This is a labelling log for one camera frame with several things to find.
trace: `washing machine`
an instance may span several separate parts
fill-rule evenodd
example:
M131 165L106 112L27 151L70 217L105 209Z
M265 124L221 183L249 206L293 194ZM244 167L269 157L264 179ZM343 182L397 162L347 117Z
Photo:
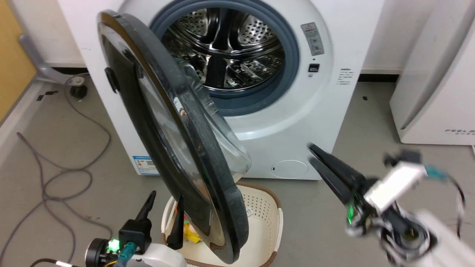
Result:
M147 25L189 62L252 158L245 177L318 180L308 143L335 144L383 0L59 0L138 174L158 174L105 73L97 14Z

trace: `colorful item in basket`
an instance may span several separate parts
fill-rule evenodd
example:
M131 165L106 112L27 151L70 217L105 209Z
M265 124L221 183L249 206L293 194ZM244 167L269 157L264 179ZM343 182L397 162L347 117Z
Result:
M186 237L189 241L193 243L198 243L201 241L200 236L196 232L196 230L193 228L193 226L190 224L190 221L186 215L184 215L183 218L183 236Z

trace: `green led light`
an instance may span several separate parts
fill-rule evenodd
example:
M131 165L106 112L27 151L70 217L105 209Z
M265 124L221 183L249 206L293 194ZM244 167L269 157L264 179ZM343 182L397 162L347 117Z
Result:
M110 251L117 252L120 249L119 240L112 239L109 241L109 246L107 247Z
M349 224L352 223L352 219L353 219L354 214L355 214L355 209L354 209L353 205L349 205L348 209L346 211L346 219L348 220Z

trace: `black baseboard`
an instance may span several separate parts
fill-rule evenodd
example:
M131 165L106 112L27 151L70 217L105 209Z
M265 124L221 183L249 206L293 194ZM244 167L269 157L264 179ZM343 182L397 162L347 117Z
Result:
M395 83L398 78L398 74L360 74L358 82Z
M54 67L53 69L68 75L76 75L88 72L87 68L85 67Z

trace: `white appliance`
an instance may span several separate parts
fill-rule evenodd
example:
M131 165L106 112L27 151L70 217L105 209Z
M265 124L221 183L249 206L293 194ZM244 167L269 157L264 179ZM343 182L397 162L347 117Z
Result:
M382 0L59 0L138 174L158 173L104 73L106 62L99 44L96 16L106 9L137 17L151 27L166 47L166 42L178 39L185 39L184 43L202 41L193 47L199 55L207 51L205 56L194 54L195 61L191 61L201 71L198 74L212 99L252 158L246 177L309 180L318 180L320 175L309 168L307 157L311 154L307 144L312 142L332 151L383 3ZM232 16L225 14L229 10ZM237 19L241 19L238 29L234 23ZM219 29L228 31L224 42ZM217 34L207 43L205 35L213 30ZM167 32L174 34L171 41L165 40ZM258 40L262 46L253 46ZM251 54L241 53L260 53L265 49L277 54L253 58ZM245 57L244 64L239 63L236 70L232 63L241 56ZM201 69L200 62L206 68Z
M473 0L434 7L390 101L401 142L475 144L474 17Z

